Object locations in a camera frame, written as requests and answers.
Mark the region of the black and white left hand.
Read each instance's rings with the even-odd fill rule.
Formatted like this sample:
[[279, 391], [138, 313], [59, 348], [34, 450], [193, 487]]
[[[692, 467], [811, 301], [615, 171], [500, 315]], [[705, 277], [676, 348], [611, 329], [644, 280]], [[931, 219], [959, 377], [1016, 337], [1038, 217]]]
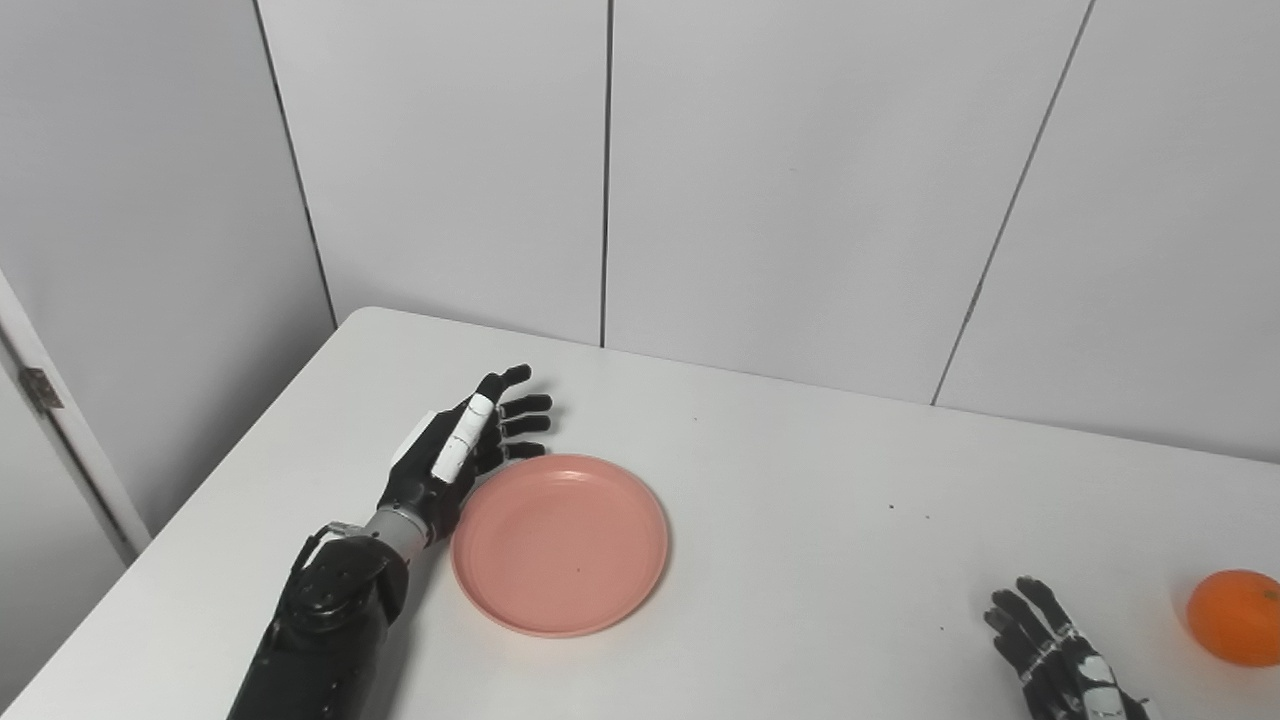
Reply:
[[390, 524], [406, 521], [406, 544], [417, 553], [454, 532], [479, 478], [547, 455], [529, 436], [550, 429], [553, 398], [504, 397], [531, 375], [527, 364], [490, 373], [456, 406], [424, 419], [394, 457], [371, 533], [390, 544]]

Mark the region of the black and white right hand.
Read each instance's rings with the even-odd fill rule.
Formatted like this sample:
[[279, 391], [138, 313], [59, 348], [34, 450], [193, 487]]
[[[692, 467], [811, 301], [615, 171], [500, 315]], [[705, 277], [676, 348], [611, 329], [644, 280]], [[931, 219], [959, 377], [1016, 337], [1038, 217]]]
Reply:
[[995, 632], [993, 647], [1018, 676], [1030, 717], [1162, 717], [1153, 701], [1120, 687], [1111, 664], [1034, 577], [995, 591], [983, 620]]

